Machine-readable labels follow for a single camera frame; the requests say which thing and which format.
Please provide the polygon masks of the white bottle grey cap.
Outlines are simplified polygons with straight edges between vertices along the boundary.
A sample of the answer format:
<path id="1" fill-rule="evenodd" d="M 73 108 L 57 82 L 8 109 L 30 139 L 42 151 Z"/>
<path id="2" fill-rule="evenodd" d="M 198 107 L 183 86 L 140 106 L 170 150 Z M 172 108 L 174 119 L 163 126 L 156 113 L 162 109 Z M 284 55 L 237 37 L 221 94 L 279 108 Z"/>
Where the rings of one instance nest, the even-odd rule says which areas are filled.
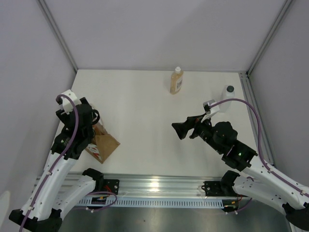
<path id="1" fill-rule="evenodd" d="M 220 101 L 223 101 L 223 100 L 227 100 L 227 99 L 232 99 L 234 98 L 235 96 L 235 89 L 233 86 L 229 85 L 229 86 L 225 86 L 223 91 L 222 91 L 222 94 L 221 94 L 221 97 L 220 97 Z M 231 101 L 227 101 L 227 102 L 224 102 L 224 103 L 221 103 L 219 105 L 219 109 L 220 109 L 220 113 L 225 113 L 229 107 L 231 105 Z"/>

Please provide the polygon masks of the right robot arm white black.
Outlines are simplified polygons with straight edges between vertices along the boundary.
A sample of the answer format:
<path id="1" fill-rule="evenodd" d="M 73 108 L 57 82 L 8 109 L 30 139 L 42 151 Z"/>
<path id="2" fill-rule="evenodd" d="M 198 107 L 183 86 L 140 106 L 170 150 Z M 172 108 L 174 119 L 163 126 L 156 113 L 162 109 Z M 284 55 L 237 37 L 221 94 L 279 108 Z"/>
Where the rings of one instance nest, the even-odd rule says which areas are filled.
<path id="1" fill-rule="evenodd" d="M 309 229 L 309 188 L 292 180 L 283 181 L 275 168 L 268 170 L 258 154 L 237 140 L 237 131 L 230 122 L 212 125 L 210 119 L 191 116 L 183 123 L 172 123 L 178 137 L 184 139 L 193 130 L 191 139 L 200 137 L 218 154 L 231 169 L 220 181 L 224 195 L 244 195 L 271 206 L 301 230 Z"/>

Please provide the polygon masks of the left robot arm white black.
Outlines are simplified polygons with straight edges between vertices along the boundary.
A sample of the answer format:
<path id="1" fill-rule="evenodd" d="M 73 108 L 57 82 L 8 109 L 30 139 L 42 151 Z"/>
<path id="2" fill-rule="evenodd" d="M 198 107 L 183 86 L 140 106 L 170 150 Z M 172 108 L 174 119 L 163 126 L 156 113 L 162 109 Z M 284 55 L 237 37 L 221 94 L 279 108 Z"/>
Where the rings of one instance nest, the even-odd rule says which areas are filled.
<path id="1" fill-rule="evenodd" d="M 56 101 L 62 106 L 56 115 L 64 127 L 54 139 L 42 177 L 29 200 L 9 214 L 9 220 L 19 225 L 20 231 L 57 232 L 66 214 L 80 199 L 104 189 L 103 174 L 89 168 L 77 185 L 60 198 L 57 196 L 67 174 L 94 139 L 93 126 L 100 115 L 85 97 L 78 99 L 72 93 L 60 94 Z"/>

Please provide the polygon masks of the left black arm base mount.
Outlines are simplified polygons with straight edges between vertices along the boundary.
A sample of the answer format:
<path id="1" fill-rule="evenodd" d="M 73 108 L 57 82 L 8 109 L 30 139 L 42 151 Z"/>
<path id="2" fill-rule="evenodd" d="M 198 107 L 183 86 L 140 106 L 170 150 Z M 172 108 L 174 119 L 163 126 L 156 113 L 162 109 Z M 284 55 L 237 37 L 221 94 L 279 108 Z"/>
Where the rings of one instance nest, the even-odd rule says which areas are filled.
<path id="1" fill-rule="evenodd" d="M 83 171 L 82 175 L 89 176 L 95 181 L 93 192 L 108 191 L 116 195 L 118 194 L 120 184 L 119 179 L 106 179 L 103 173 L 92 168 Z"/>

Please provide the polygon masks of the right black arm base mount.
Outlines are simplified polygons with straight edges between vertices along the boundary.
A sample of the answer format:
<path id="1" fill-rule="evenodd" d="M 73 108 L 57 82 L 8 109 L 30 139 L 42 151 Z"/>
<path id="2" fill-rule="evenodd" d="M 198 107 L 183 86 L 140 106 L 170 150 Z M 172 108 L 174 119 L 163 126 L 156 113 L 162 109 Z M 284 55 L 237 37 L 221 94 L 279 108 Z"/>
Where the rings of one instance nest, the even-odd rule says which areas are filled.
<path id="1" fill-rule="evenodd" d="M 235 193 L 220 181 L 204 181 L 201 189 L 208 197 L 232 197 Z"/>

